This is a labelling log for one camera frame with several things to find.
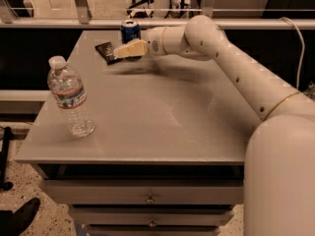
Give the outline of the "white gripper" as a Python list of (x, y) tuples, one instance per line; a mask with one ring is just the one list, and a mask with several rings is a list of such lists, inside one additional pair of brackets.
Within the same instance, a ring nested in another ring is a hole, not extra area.
[(144, 56), (148, 51), (152, 55), (167, 55), (166, 51), (167, 27), (157, 27), (145, 31), (144, 40), (133, 39), (113, 50), (116, 58)]

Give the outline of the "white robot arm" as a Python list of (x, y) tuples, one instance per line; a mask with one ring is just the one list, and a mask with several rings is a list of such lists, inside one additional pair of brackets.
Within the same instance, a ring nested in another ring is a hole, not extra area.
[(315, 236), (315, 102), (231, 43), (211, 18), (148, 29), (122, 57), (214, 61), (255, 118), (244, 153), (244, 236)]

